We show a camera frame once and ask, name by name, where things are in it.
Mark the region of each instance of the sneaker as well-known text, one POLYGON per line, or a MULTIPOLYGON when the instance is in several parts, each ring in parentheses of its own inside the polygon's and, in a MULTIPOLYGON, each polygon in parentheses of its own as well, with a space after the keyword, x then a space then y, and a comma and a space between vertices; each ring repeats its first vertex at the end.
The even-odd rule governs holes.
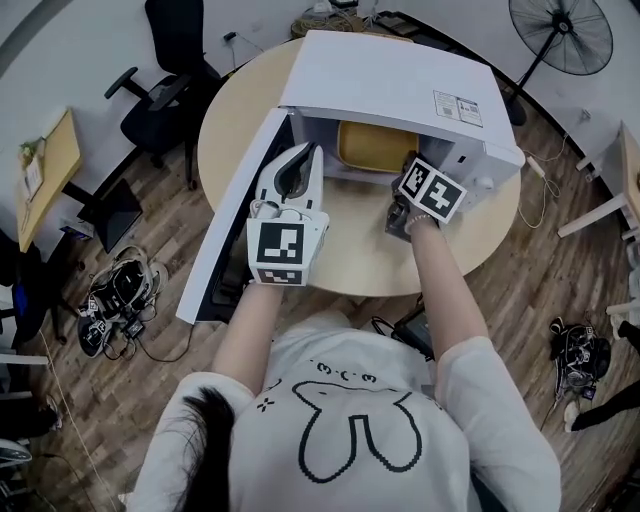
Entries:
POLYGON ((56 414, 56 422, 51 425, 49 430, 57 431, 62 429, 62 415, 60 414, 60 410, 58 409, 58 405, 53 400, 51 395, 47 395, 47 407, 51 409, 56 414))
POLYGON ((576 422, 576 418, 580 414, 580 409, 578 408, 578 402, 572 401, 569 402, 569 405, 564 410, 564 431, 572 432, 571 427, 576 422))

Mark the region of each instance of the desk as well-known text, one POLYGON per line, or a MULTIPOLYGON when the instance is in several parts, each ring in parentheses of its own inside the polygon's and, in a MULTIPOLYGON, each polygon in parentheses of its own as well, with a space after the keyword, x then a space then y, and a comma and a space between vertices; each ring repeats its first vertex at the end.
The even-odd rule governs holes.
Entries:
POLYGON ((27 211, 20 187, 16 188, 18 242, 20 250, 27 252, 42 221, 64 186, 80 169, 82 157, 73 128, 71 111, 67 110, 47 138, 44 149, 43 182, 27 211))
MULTIPOLYGON (((204 193, 215 211, 267 112, 280 96, 302 39, 273 48, 233 75, 214 98, 198 143, 204 193)), ((463 274, 483 263, 506 236, 520 200, 520 174, 443 232, 463 274)), ((331 219, 311 274, 317 288, 366 297, 420 291, 411 246, 384 232, 388 187, 325 178, 323 210, 331 219)))
POLYGON ((27 252, 42 221, 61 192, 88 207, 89 213, 84 220, 95 225, 106 252, 113 248, 140 216, 140 205, 124 180, 104 200, 95 198, 71 183, 71 178, 81 165, 82 156, 73 126, 73 115, 67 109, 46 139, 42 185, 28 207, 20 186, 16 188, 18 241, 22 252, 27 252))
MULTIPOLYGON (((565 236, 575 233, 576 231, 593 224, 597 220, 600 220, 601 218, 606 217, 610 213, 613 213, 625 206, 628 207, 631 215, 635 219, 635 226, 632 226, 631 230, 625 232, 622 235, 622 239, 627 240, 633 236, 640 236, 640 228, 638 228, 640 219, 640 190, 638 189, 638 174, 640 173, 640 146, 624 123, 620 124, 618 138, 610 146, 605 148, 602 153, 605 153, 609 147, 614 144, 620 145, 623 191, 606 203, 591 210, 589 213, 586 213, 582 217, 562 226, 558 230, 558 236, 560 238, 564 238, 565 236)), ((587 158, 583 159, 580 161, 577 168, 584 168, 589 163, 589 160, 590 159, 587 158)))

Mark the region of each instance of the white wall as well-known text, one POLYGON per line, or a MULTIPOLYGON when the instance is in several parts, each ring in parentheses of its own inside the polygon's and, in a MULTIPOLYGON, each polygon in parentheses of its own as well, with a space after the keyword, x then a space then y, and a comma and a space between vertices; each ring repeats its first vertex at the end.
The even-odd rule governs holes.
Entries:
MULTIPOLYGON (((263 48, 290 37, 293 20, 313 0, 205 0, 206 59, 221 74, 232 68, 222 36, 236 31, 263 48)), ((126 69, 137 66, 144 87, 164 72, 158 67, 143 0, 73 0, 26 46, 0 78, 0 229, 17 237, 14 184, 17 148, 38 136, 52 113, 74 109, 84 165, 74 183, 93 192, 131 151, 119 124, 134 104, 126 91, 111 100, 104 91, 126 69)), ((238 38, 236 64, 260 51, 238 38)), ((58 219, 80 205, 61 196, 35 243, 46 257, 62 236, 58 219)))
MULTIPOLYGON (((525 86, 586 154, 612 140, 620 120, 640 140, 640 14, 629 0, 598 5, 613 33, 609 65, 580 77, 542 63, 525 86), (593 118, 576 129, 582 108, 593 118)), ((513 80, 533 62, 513 27, 507 0, 399 0, 398 9, 461 42, 513 80)))

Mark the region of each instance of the round table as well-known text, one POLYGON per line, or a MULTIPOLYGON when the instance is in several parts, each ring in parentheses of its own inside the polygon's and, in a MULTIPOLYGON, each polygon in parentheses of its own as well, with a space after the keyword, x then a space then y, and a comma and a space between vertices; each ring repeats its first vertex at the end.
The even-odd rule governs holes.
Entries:
MULTIPOLYGON (((278 106, 302 39, 249 62, 220 89, 200 131, 198 167, 215 211, 267 112, 278 106)), ((520 199, 520 173, 472 211, 442 226, 463 274, 482 264, 506 236, 520 199)), ((324 180, 330 227, 309 284, 345 295, 390 297, 420 291, 411 245, 384 232, 389 187, 324 180)))

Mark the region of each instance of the cable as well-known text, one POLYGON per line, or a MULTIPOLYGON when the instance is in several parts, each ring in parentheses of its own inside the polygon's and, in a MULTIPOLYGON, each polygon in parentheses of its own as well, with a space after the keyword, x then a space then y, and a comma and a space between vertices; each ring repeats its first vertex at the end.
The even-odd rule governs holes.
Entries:
POLYGON ((229 48, 231 48, 231 58, 233 59, 233 71, 236 70, 236 51, 233 49, 233 41, 229 43, 229 48))
MULTIPOLYGON (((520 83, 520 80, 522 80, 524 78, 524 75, 526 75, 526 74, 527 73, 525 72, 525 73, 522 74, 522 76, 520 78, 518 78, 517 80, 514 80, 513 83, 515 84, 516 87, 520 83)), ((507 88, 510 88, 511 92, 513 92, 515 90, 511 85, 505 83, 504 86, 500 88, 500 92, 507 92, 507 88)))
POLYGON ((24 208, 24 218, 22 219, 22 224, 20 225, 20 233, 24 233, 24 230, 27 227, 27 223, 29 222, 29 214, 31 213, 31 201, 25 201, 24 208))
POLYGON ((326 13, 314 13, 313 7, 307 9, 302 16, 291 24, 291 35, 294 39, 304 37, 309 30, 333 30, 336 32, 362 32, 362 28, 354 23, 360 22, 354 9, 335 9, 326 13))
POLYGON ((258 46, 256 43, 254 43, 253 41, 249 41, 246 37, 244 37, 242 34, 237 33, 236 35, 240 38, 240 39, 244 39, 247 43, 249 43, 251 46, 255 46, 258 50, 260 50, 262 53, 264 53, 264 48, 261 48, 260 46, 258 46))
POLYGON ((249 210, 251 211, 252 217, 255 218, 258 215, 258 210, 264 203, 266 203, 266 201, 263 199, 254 199, 253 201, 251 201, 251 203, 249 203, 249 210))
POLYGON ((51 510, 53 510, 53 512, 57 512, 56 507, 54 507, 54 506, 53 506, 53 504, 52 504, 52 503, 51 503, 47 498, 45 498, 45 497, 44 497, 44 495, 43 495, 40 491, 38 491, 38 489, 33 489, 31 492, 32 492, 33 494, 35 494, 35 495, 38 497, 38 499, 39 499, 40 501, 42 501, 45 505, 48 505, 48 507, 49 507, 51 510))
POLYGON ((158 316, 158 310, 156 309, 155 305, 154 305, 154 304, 149 304, 149 303, 147 303, 147 305, 144 307, 144 309, 142 309, 142 310, 138 313, 138 319, 139 319, 143 324, 146 324, 146 323, 148 323, 148 322, 151 322, 151 320, 153 320, 153 319, 154 319, 155 317, 157 317, 157 316, 158 316), (142 316, 142 312, 143 312, 143 311, 146 311, 146 310, 147 310, 147 308, 148 308, 149 306, 151 306, 151 309, 153 309, 153 316, 152 316, 151 318, 147 318, 147 319, 143 320, 142 318, 140 318, 140 317, 142 316))
POLYGON ((367 27, 369 29, 373 27, 373 24, 379 18, 379 16, 378 16, 378 4, 379 3, 380 3, 380 0, 375 0, 375 2, 373 3, 373 6, 371 7, 371 11, 370 11, 369 16, 367 16, 366 19, 365 19, 365 27, 367 27))
POLYGON ((549 419, 549 415, 551 414, 551 412, 553 412, 556 408, 556 406, 558 405, 558 400, 554 400, 553 404, 551 405, 551 407, 549 407, 549 410, 547 411, 547 414, 545 415, 544 419, 542 420, 542 425, 540 425, 540 431, 542 431, 542 429, 544 428, 545 424, 547 423, 547 420, 549 419))
POLYGON ((544 220, 544 212, 545 212, 545 209, 547 208, 547 189, 549 189, 549 192, 551 192, 551 195, 556 199, 560 197, 560 187, 558 187, 558 185, 554 181, 548 180, 547 178, 542 178, 542 179, 544 180, 544 190, 542 192, 542 213, 540 214, 540 220, 538 221, 538 223, 535 225, 529 224, 527 219, 525 219, 524 215, 522 214, 520 205, 518 205, 518 213, 520 214, 522 221, 531 229, 538 229, 541 226, 542 221, 544 220))
POLYGON ((71 415, 71 409, 69 408, 69 404, 67 403, 67 399, 64 397, 64 392, 62 391, 62 386, 60 385, 60 379, 58 378, 58 374, 56 372, 56 367, 53 364, 53 357, 51 357, 51 351, 49 350, 49 345, 47 344, 47 340, 45 339, 44 334, 42 334, 42 330, 38 330, 38 332, 40 333, 40 336, 42 337, 42 342, 44 343, 44 347, 47 349, 47 355, 49 356, 49 362, 51 363, 51 373, 53 373, 53 377, 54 377, 54 379, 56 381, 56 384, 58 385, 58 390, 60 391, 60 396, 62 397, 62 403, 64 404, 64 407, 67 410, 67 414, 69 414, 69 420, 71 421, 71 425, 73 425, 73 428, 75 429, 76 434, 78 435, 78 439, 80 440, 80 444, 82 445, 82 448, 84 449, 84 453, 87 455, 87 458, 89 459, 89 463, 91 464, 91 467, 93 468, 93 472, 96 474, 96 477, 98 478, 98 481, 100 482, 100 484, 102 485, 103 489, 107 493, 107 496, 109 497, 109 501, 111 502, 111 506, 113 507, 113 511, 114 512, 118 512, 118 507, 116 507, 116 504, 114 503, 113 498, 111 497, 111 491, 109 490, 109 487, 107 486, 105 481, 102 479, 102 477, 98 473, 98 469, 96 468, 96 465, 93 462, 93 459, 91 458, 91 454, 89 453, 89 449, 87 448, 87 445, 84 443, 84 440, 82 439, 82 435, 80 434, 80 430, 78 429, 78 426, 76 425, 76 422, 74 421, 73 416, 71 415))
POLYGON ((394 330, 393 325, 391 325, 389 322, 387 322, 384 318, 381 318, 379 316, 372 316, 371 317, 371 326, 381 336, 387 336, 388 337, 388 334, 385 334, 384 331, 380 328, 380 326, 378 324, 382 324, 385 327, 388 327, 389 329, 391 329, 392 332, 394 330))
POLYGON ((138 343, 140 343, 140 347, 142 348, 142 350, 144 350, 144 353, 147 354, 149 359, 156 361, 157 363, 175 363, 176 361, 179 361, 180 359, 182 359, 184 355, 189 351, 189 346, 191 345, 191 335, 193 334, 193 328, 195 326, 196 324, 191 325, 191 329, 189 330, 189 338, 187 339, 187 346, 184 348, 182 353, 175 359, 158 359, 157 357, 153 357, 151 354, 149 354, 149 352, 147 352, 147 349, 142 344, 142 340, 140 338, 136 338, 136 340, 138 340, 138 343))
POLYGON ((535 157, 536 160, 540 161, 540 162, 553 162, 554 160, 557 160, 558 158, 560 158, 562 156, 562 153, 564 153, 564 147, 567 143, 567 137, 569 137, 569 132, 564 134, 564 137, 562 137, 562 147, 560 148, 560 152, 552 157, 552 158, 541 158, 538 155, 532 153, 531 151, 528 151, 526 149, 523 150, 524 153, 529 153, 532 157, 535 157))
POLYGON ((71 471, 73 471, 73 474, 76 476, 76 480, 78 481, 78 485, 82 488, 82 490, 84 491, 84 495, 87 497, 87 501, 89 502, 89 505, 91 505, 91 508, 95 511, 98 512, 95 505, 93 504, 93 502, 91 501, 91 498, 89 497, 89 493, 87 492, 87 489, 84 485, 82 485, 82 480, 80 480, 80 476, 78 475, 78 472, 76 471, 76 469, 71 465, 71 462, 69 462, 67 460, 66 457, 63 457, 62 455, 58 455, 57 453, 42 453, 40 455, 38 455, 38 457, 44 457, 46 459, 61 459, 63 461, 66 462, 67 466, 69 466, 69 468, 71 469, 71 471))
POLYGON ((136 355, 136 344, 128 339, 125 339, 125 341, 127 342, 127 344, 124 346, 124 348, 120 351, 120 352, 116 352, 116 349, 113 348, 109 343, 105 343, 104 344, 104 349, 102 351, 102 353, 104 354, 104 356, 109 360, 109 361, 117 361, 118 359, 122 358, 125 361, 131 361, 133 359, 133 356, 136 355), (127 349, 129 348, 129 346, 133 347, 133 352, 131 353, 131 355, 129 357, 126 357, 125 354, 127 353, 127 349), (109 347, 111 350, 113 350, 113 353, 116 354, 116 357, 111 357, 107 354, 107 347, 109 347))

